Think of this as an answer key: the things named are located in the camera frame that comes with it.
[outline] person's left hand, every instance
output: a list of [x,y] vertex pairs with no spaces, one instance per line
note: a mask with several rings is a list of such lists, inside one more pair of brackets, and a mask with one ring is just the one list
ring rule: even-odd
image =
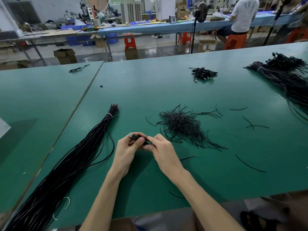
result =
[[133,141],[128,135],[118,141],[115,150],[115,157],[111,169],[123,178],[131,165],[135,152],[142,146],[147,136],[140,132],[132,132],[134,135],[141,135],[137,141]]

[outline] person's right hand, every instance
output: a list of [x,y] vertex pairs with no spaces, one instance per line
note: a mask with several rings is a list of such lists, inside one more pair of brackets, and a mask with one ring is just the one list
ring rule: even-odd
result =
[[161,134],[156,135],[154,138],[147,136],[147,139],[152,145],[143,146],[144,149],[153,153],[156,162],[160,170],[171,180],[175,180],[176,177],[184,170],[172,143],[165,139]]

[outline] sandal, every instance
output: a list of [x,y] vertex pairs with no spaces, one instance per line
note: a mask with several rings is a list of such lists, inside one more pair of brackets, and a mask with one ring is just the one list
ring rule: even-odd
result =
[[[259,218],[265,221],[265,227],[261,226]],[[276,231],[276,226],[280,221],[268,220],[251,212],[241,212],[241,221],[247,231]]]

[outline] dark shorts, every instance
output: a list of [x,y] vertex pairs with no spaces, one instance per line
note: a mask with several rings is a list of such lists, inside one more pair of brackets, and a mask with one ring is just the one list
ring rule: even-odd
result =
[[234,31],[232,31],[231,25],[230,25],[230,26],[226,26],[226,27],[224,27],[222,29],[219,29],[216,34],[218,36],[227,37],[229,35],[243,35],[243,34],[246,34],[246,33],[247,32],[234,32]]

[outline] plastic stool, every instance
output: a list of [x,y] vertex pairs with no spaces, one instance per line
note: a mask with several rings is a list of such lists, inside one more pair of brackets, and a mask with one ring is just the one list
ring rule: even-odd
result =
[[[125,36],[133,36],[133,34],[129,33],[129,34],[124,34]],[[128,41],[128,38],[124,38],[124,43],[125,43],[125,49],[129,49],[130,47],[133,48],[137,48],[136,47],[136,42],[135,42],[135,38],[131,37],[131,42]]]
[[187,35],[188,35],[187,32],[183,32],[183,35],[182,35],[182,44],[183,45],[186,45],[187,41],[192,42],[192,34],[191,34],[191,32],[189,33],[189,37]]
[[295,28],[289,36],[287,37],[287,40],[285,44],[294,43],[296,40],[306,40],[308,39],[308,30],[304,28]]
[[224,50],[243,49],[245,47],[247,34],[244,35],[229,35],[225,43]]

